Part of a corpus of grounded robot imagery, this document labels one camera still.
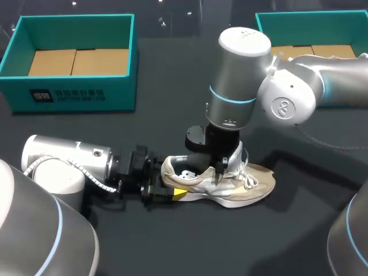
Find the teal box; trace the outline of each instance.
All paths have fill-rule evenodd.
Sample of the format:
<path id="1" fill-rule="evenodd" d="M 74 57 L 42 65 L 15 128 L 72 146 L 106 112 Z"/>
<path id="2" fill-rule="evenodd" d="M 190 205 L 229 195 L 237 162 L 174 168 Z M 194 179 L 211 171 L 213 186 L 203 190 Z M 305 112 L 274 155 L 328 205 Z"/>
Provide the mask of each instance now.
<path id="1" fill-rule="evenodd" d="M 368 52 L 365 10 L 256 13 L 255 17 L 272 46 L 349 44 L 355 56 Z"/>
<path id="2" fill-rule="evenodd" d="M 36 50 L 129 49 L 126 75 L 28 76 Z M 133 14 L 23 16 L 0 64 L 0 91 L 14 112 L 135 108 L 138 50 Z"/>

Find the dark tabletop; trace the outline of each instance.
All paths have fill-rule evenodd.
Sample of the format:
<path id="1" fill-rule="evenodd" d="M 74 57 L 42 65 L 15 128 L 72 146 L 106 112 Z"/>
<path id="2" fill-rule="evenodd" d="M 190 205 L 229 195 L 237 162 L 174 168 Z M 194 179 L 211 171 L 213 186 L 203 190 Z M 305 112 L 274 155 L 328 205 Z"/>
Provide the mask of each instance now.
<path id="1" fill-rule="evenodd" d="M 368 6 L 344 2 L 0 0 L 0 25 L 9 36 L 20 14 L 135 13 L 140 37 L 134 113 L 15 116 L 0 95 L 0 158 L 20 168 L 32 134 L 108 145 L 127 157 L 136 144 L 185 154 L 187 128 L 206 124 L 215 45 L 224 28 L 250 26 L 255 12 Z M 365 110 L 322 109 L 303 128 L 334 145 L 368 145 L 367 119 Z M 101 246 L 98 276 L 331 275 L 328 231 L 367 179 L 368 152 L 320 148 L 293 128 L 271 126 L 258 107 L 241 138 L 250 161 L 275 172 L 269 197 L 234 210 L 207 201 L 148 210 L 139 197 L 129 196 L 122 211 L 93 200 L 89 218 Z"/>

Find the shoelace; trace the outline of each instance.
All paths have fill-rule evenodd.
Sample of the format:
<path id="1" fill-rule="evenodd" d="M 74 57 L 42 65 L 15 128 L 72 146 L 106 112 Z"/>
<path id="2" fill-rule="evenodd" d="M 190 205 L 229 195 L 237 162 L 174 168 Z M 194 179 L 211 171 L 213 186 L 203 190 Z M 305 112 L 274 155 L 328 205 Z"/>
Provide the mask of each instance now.
<path id="1" fill-rule="evenodd" d="M 251 174 L 246 173 L 248 162 L 242 162 L 237 172 L 233 175 L 235 180 L 245 181 L 244 187 L 246 189 L 253 189 L 258 186 L 258 180 Z"/>

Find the coiled cable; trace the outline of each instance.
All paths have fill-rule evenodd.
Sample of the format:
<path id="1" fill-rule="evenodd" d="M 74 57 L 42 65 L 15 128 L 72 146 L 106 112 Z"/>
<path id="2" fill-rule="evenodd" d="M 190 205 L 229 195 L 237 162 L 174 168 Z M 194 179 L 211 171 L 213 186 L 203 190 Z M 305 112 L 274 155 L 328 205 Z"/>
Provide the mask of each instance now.
<path id="1" fill-rule="evenodd" d="M 83 166 L 78 164 L 77 161 L 71 159 L 71 158 L 59 158 L 56 156 L 43 156 L 38 158 L 36 161 L 34 161 L 23 173 L 24 175 L 28 176 L 32 171 L 34 171 L 41 163 L 50 160 L 50 159 L 59 159 L 65 163 L 68 163 L 81 171 L 89 180 L 91 180 L 93 183 L 95 183 L 98 187 L 102 188 L 103 190 L 109 192 L 109 193 L 116 193 L 117 189 L 106 186 L 102 184 L 100 181 L 98 181 L 93 175 L 91 175 Z"/>

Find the shoe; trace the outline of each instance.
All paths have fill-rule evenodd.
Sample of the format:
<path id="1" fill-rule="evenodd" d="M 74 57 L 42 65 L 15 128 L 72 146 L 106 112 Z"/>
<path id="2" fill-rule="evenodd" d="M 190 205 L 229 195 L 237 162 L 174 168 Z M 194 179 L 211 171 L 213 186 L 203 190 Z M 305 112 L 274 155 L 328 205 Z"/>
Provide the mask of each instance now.
<path id="1" fill-rule="evenodd" d="M 226 208 L 253 204 L 269 195 L 276 181 L 271 170 L 248 163 L 248 153 L 242 162 L 242 152 L 240 142 L 225 173 L 217 178 L 209 155 L 169 156 L 161 166 L 162 180 L 167 186 L 187 191 L 180 201 L 208 198 Z"/>

